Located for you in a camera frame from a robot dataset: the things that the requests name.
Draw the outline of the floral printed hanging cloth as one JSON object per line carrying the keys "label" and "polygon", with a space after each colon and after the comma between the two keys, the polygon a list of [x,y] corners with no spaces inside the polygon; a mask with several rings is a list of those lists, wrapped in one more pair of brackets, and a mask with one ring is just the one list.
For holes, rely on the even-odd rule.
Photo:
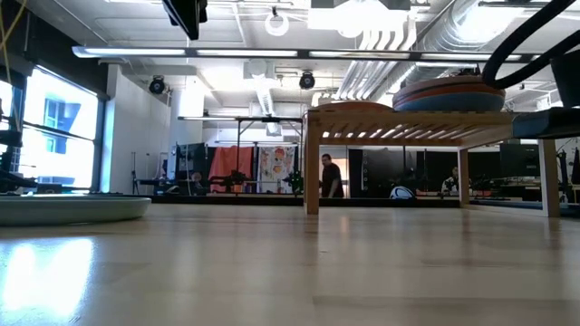
{"label": "floral printed hanging cloth", "polygon": [[258,191],[260,193],[292,194],[285,178],[295,170],[296,147],[260,147],[258,150]]}

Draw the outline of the large bright window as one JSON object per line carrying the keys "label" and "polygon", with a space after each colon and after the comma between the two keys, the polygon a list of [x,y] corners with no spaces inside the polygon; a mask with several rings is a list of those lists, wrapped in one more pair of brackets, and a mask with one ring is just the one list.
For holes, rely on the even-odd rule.
{"label": "large bright window", "polygon": [[0,80],[5,116],[15,110],[23,123],[23,146],[11,171],[41,184],[88,190],[95,185],[102,120],[96,93],[43,67],[23,85]]}

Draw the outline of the black background monitor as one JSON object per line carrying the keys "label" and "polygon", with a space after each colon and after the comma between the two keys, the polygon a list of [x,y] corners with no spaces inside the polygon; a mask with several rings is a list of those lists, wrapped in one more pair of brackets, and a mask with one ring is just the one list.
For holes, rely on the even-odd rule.
{"label": "black background monitor", "polygon": [[501,144],[499,146],[502,177],[539,177],[538,145]]}

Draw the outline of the dusty brown-pink plate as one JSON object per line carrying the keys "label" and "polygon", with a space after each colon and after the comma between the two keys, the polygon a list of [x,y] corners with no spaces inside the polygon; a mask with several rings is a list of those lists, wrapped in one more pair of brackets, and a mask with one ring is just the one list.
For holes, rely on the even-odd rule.
{"label": "dusty brown-pink plate", "polygon": [[321,104],[316,108],[322,111],[331,111],[331,110],[346,110],[346,111],[372,110],[372,111],[388,111],[388,112],[393,111],[392,107],[373,101],[337,101]]}

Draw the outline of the thin black tripod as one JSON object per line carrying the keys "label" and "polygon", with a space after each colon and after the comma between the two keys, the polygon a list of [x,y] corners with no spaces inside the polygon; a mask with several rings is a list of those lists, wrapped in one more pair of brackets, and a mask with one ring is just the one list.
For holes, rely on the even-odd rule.
{"label": "thin black tripod", "polygon": [[130,153],[131,158],[131,193],[133,195],[138,195],[140,193],[139,190],[139,180],[137,178],[137,170],[136,170],[136,152],[132,151]]}

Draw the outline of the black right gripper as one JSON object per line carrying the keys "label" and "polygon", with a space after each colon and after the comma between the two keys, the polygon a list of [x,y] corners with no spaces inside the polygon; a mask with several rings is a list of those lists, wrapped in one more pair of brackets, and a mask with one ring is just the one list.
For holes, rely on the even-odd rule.
{"label": "black right gripper", "polygon": [[580,49],[554,58],[551,69],[563,106],[580,108]]}

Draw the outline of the black metal stand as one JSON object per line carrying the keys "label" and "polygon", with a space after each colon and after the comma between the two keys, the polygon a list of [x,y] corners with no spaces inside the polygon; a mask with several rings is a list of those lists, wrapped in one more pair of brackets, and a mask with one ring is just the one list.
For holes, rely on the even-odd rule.
{"label": "black metal stand", "polygon": [[14,195],[20,188],[36,188],[37,182],[33,178],[19,177],[11,171],[15,150],[23,146],[23,123],[15,110],[10,116],[5,116],[0,98],[0,122],[3,120],[8,124],[8,129],[0,129],[0,145],[6,146],[0,154],[0,195]]}

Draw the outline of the black metal rack frame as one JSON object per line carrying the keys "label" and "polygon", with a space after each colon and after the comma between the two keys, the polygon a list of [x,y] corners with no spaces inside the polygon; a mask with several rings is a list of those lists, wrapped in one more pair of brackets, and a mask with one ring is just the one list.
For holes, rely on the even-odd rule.
{"label": "black metal rack frame", "polygon": [[[253,191],[260,195],[289,195],[298,197],[302,194],[301,181],[303,163],[303,145],[305,127],[302,118],[277,117],[266,115],[264,117],[236,117],[237,136],[235,146],[240,149],[243,146],[253,149],[253,176],[245,180],[242,185],[252,186]],[[255,124],[262,124],[266,128],[266,135],[261,139],[242,140],[242,136]],[[258,191],[258,150],[260,147],[290,146],[296,147],[295,170],[285,181],[292,187],[292,194],[260,193]]]}

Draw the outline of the silver ventilation duct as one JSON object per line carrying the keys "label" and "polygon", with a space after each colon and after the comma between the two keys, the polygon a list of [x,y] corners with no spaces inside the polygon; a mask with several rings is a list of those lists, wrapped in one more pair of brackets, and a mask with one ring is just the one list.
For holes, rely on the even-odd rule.
{"label": "silver ventilation duct", "polygon": [[[434,25],[416,32],[413,19],[407,31],[386,34],[397,50],[419,52],[475,52],[504,32],[522,13],[520,7],[491,7],[490,0],[450,0]],[[419,62],[351,63],[343,84],[333,96],[337,100],[371,100],[400,87],[437,78],[445,67],[423,66]]]}

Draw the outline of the wooden slatted shelf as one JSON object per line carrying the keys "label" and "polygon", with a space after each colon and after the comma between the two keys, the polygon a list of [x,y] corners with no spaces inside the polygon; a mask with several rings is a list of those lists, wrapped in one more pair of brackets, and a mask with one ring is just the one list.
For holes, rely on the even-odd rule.
{"label": "wooden slatted shelf", "polygon": [[509,112],[397,112],[309,110],[304,130],[304,209],[308,216],[319,214],[319,149],[322,145],[448,147],[457,151],[459,163],[459,207],[525,216],[559,217],[560,202],[556,166],[556,144],[538,139],[541,212],[522,208],[476,206],[469,199],[471,149],[513,139]]}

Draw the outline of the black aluminium table frame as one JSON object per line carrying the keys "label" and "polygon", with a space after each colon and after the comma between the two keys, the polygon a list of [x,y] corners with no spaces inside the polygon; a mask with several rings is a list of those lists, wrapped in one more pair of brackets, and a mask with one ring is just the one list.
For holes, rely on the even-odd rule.
{"label": "black aluminium table frame", "polygon": [[[153,204],[196,204],[196,205],[235,205],[235,206],[301,206],[304,200],[301,197],[282,195],[232,195],[210,194],[209,196],[151,196],[151,195],[123,195],[121,193],[97,193],[100,197],[146,197]],[[475,200],[470,202],[476,206],[492,208],[522,208],[530,209],[533,213],[541,212],[539,202],[493,201]],[[423,199],[388,199],[388,198],[321,198],[319,207],[410,207],[410,208],[459,208],[456,198],[423,198]]]}

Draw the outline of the person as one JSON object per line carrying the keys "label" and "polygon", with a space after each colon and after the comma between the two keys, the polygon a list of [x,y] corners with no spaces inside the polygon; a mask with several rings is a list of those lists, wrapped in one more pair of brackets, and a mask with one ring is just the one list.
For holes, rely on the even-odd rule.
{"label": "person", "polygon": [[321,161],[323,164],[321,196],[325,198],[343,198],[344,192],[340,168],[333,163],[329,154],[323,154]]}
{"label": "person", "polygon": [[188,192],[191,196],[204,196],[206,190],[202,184],[202,176],[199,172],[193,172],[189,177]]}
{"label": "person", "polygon": [[459,168],[454,167],[451,176],[446,178],[441,185],[443,196],[457,196],[459,194]]}

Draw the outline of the red orange hanging cloth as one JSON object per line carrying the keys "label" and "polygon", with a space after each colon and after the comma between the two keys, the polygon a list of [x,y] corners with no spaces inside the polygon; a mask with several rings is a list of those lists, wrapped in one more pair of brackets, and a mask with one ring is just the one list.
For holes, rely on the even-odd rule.
{"label": "red orange hanging cloth", "polygon": [[233,170],[238,170],[246,177],[253,176],[253,149],[242,147],[219,147],[215,149],[211,162],[209,177],[230,176]]}

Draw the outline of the sage green plate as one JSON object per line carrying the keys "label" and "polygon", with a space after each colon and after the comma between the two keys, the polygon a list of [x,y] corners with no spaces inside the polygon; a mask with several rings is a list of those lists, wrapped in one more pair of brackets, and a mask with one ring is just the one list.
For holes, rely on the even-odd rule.
{"label": "sage green plate", "polygon": [[118,222],[145,215],[151,199],[109,195],[0,196],[0,226]]}

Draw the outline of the blue plate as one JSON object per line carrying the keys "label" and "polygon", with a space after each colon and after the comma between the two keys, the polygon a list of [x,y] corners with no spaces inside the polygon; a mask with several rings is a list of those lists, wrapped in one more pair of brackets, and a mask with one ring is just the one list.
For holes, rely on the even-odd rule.
{"label": "blue plate", "polygon": [[410,100],[393,107],[395,111],[501,111],[505,98],[485,92],[448,93]]}

